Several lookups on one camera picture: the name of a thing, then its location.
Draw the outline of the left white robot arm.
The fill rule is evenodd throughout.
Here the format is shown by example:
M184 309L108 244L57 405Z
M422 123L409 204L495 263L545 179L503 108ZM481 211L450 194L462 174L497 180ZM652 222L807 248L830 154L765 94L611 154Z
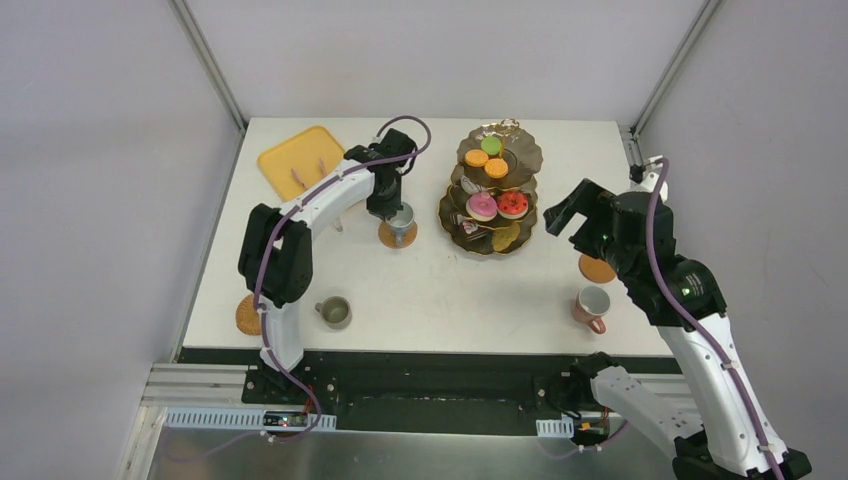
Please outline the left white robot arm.
M418 153L407 134L383 129L375 142L348 150L334 170L294 200L278 208L259 204L250 212L238 271L260 316L260 357L274 369L266 389L279 403L293 404L305 390L305 378L293 369L304 354L299 301L313 278L314 238L360 201L384 222L408 213L402 177Z

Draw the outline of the dark chocolate cake piece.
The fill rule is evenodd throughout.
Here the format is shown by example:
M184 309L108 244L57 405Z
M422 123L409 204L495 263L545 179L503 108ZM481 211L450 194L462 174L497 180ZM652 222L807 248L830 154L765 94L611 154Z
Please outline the dark chocolate cake piece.
M479 226L475 221L466 220L461 223L461 229L467 237L470 237L479 230Z

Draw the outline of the red strawberry donut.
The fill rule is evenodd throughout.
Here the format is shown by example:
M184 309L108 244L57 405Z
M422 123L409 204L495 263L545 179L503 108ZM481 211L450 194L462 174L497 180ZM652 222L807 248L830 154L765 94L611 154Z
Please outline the red strawberry donut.
M530 207L528 197L521 191L506 191L496 199L498 213L503 218L516 220L524 217Z

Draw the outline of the green sandwich cookie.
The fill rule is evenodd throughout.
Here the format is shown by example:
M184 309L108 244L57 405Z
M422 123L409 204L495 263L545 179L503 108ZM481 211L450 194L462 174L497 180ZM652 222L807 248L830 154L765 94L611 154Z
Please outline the green sandwich cookie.
M490 157L501 157L503 143L498 136L489 135L480 141L480 148Z

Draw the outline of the pink frosted donut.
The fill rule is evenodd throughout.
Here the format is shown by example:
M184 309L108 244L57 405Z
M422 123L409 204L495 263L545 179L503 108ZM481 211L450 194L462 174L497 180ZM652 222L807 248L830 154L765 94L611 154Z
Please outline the pink frosted donut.
M466 201L466 211L478 222L488 222L498 216L497 201L488 192L478 192Z

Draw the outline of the white striped donut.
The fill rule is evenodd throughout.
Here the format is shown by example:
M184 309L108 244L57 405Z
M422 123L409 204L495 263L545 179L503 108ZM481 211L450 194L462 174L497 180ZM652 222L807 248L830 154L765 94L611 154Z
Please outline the white striped donut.
M462 176L459 180L459 185L462 190L469 196L474 196L480 193L488 194L489 191L486 187L481 186L480 184L475 183L467 176Z

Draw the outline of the chocolate cake slice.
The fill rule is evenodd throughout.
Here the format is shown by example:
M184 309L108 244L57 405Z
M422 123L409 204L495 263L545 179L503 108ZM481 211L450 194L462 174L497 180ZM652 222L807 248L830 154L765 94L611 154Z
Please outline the chocolate cake slice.
M453 212L449 215L451 224L454 226L462 226L467 218L459 212Z

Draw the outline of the blue grey mug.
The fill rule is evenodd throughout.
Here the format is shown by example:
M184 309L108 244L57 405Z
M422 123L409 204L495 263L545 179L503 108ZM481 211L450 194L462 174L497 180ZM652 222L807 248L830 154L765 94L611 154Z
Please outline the blue grey mug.
M415 224L414 209L407 202L401 203L396 214L384 223L387 225L395 243L399 245Z

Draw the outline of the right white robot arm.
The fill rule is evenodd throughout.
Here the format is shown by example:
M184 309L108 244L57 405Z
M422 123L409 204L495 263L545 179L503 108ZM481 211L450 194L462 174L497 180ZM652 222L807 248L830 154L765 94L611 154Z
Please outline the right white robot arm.
M603 352L571 366L572 404L583 410L601 405L620 414L663 451L679 479L810 474L807 455L779 437L753 392L714 275L676 252L674 216L659 195L613 194L586 179L544 212L546 231L560 234L576 215L584 222L571 237L574 248L613 268L672 352L698 415L685 415Z

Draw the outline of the orange sandwich cookie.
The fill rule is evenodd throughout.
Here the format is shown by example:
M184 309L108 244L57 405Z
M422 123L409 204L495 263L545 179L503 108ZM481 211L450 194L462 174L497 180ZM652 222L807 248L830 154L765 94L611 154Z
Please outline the orange sandwich cookie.
M482 168L490 160L490 156L482 149L470 149L464 154L463 159L470 167Z
M484 173L492 179L501 179L509 174L510 168L503 158L490 158L483 166Z

